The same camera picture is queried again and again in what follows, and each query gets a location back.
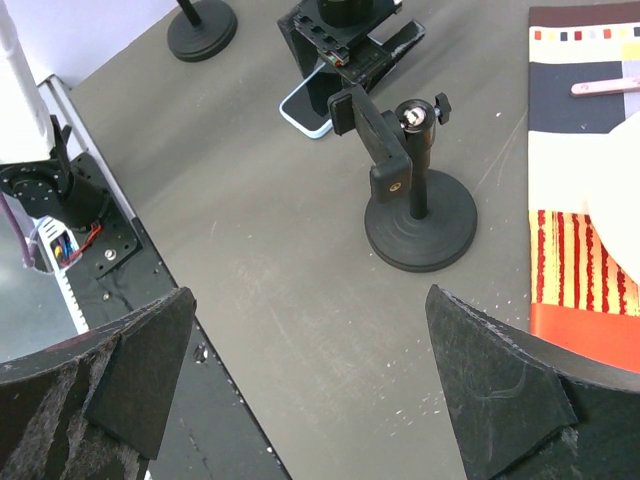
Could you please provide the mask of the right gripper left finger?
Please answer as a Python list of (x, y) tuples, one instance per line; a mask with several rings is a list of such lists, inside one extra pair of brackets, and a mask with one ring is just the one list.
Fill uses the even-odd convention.
[(196, 312), (181, 287), (1, 365), (4, 479), (142, 479), (157, 458)]

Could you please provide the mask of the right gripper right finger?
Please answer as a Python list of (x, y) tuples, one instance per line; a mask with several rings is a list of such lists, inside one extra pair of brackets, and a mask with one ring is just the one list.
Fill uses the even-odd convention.
[(467, 478), (638, 478), (638, 374), (514, 328), (437, 285), (425, 311)]

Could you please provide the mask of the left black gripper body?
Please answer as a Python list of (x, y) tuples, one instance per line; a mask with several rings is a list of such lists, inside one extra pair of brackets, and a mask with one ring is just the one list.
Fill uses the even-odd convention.
[(302, 77), (322, 63), (343, 86), (370, 92), (425, 36), (425, 27), (411, 20), (383, 43), (372, 39), (371, 32), (401, 9), (393, 0), (304, 0), (277, 26)]

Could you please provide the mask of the blue case phone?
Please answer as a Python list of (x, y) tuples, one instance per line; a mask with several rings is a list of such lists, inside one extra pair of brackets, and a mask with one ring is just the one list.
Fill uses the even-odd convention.
[(337, 76), (329, 67), (318, 66), (280, 102), (279, 113), (306, 137), (320, 139), (331, 127), (327, 100), (337, 87)]

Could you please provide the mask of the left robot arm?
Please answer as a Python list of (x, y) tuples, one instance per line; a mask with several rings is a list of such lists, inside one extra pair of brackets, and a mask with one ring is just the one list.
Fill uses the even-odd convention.
[[(224, 1), (182, 1), (167, 42), (185, 62), (206, 60), (235, 36), (237, 17)], [(300, 1), (278, 28), (301, 75), (327, 67), (347, 86), (371, 90), (425, 36), (408, 22), (383, 43), (371, 32), (402, 8), (399, 1)], [(67, 129), (39, 94), (8, 9), (1, 10), (1, 189), (34, 218), (52, 217), (85, 230), (109, 211), (104, 189), (70, 166)]]

